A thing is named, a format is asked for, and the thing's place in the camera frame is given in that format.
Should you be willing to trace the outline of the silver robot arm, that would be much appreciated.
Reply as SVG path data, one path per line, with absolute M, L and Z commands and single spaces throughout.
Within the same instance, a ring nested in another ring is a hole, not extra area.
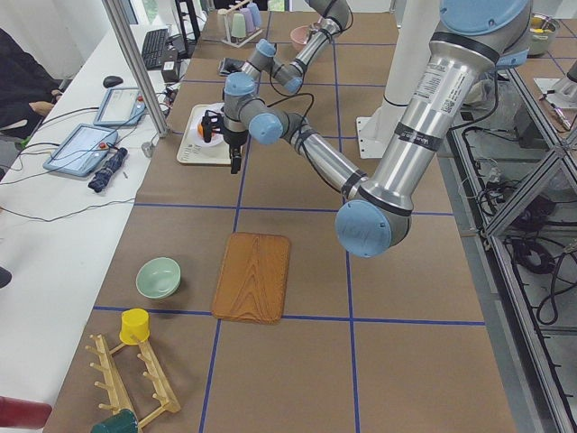
M 514 68 L 526 60 L 532 5 L 528 1 L 440 4 L 429 42 L 430 59 L 372 175 L 337 152 L 304 116 L 269 107 L 257 93 L 261 73 L 296 93 L 310 63 L 353 21 L 345 1 L 315 1 L 312 7 L 320 14 L 320 27 L 295 59 L 279 62 L 275 46 L 260 40 L 242 68 L 226 78 L 222 134 L 231 148 L 247 138 L 263 144 L 289 143 L 343 196 L 335 220 L 342 247 L 359 257 L 373 257 L 407 236 L 412 194 L 474 82 L 485 73 Z
M 256 80 L 262 72 L 281 84 L 290 95 L 303 85 L 311 63 L 353 23 L 353 14 L 345 0 L 310 0 L 307 4 L 320 16 L 319 27 L 307 39 L 296 57 L 283 62 L 277 57 L 277 48 L 266 39 L 260 39 L 240 71 Z

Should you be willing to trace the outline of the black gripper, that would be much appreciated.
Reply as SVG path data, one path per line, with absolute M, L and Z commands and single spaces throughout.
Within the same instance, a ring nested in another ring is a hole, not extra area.
M 247 141 L 247 128 L 240 121 L 224 118 L 224 140 L 229 146 L 231 173 L 237 174 L 243 161 L 242 147 Z

